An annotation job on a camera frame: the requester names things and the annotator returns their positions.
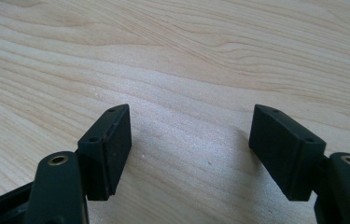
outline table surface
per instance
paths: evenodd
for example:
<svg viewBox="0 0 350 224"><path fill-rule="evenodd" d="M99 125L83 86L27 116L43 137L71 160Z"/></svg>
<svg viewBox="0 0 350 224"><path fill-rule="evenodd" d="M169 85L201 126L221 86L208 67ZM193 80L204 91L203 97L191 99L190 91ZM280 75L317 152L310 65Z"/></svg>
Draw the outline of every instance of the table surface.
<svg viewBox="0 0 350 224"><path fill-rule="evenodd" d="M248 148L254 104L350 152L350 0L0 1L0 195L131 107L91 223L315 223Z"/></svg>

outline light wood surface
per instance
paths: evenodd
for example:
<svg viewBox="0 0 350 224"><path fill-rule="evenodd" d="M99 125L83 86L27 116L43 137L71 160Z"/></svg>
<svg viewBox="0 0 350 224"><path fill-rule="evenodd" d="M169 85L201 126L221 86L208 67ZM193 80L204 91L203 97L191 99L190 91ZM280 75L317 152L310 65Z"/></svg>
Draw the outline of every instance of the light wood surface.
<svg viewBox="0 0 350 224"><path fill-rule="evenodd" d="M0 1L0 195L120 104L133 148L91 223L315 223L247 141L263 104L350 152L350 0Z"/></svg>

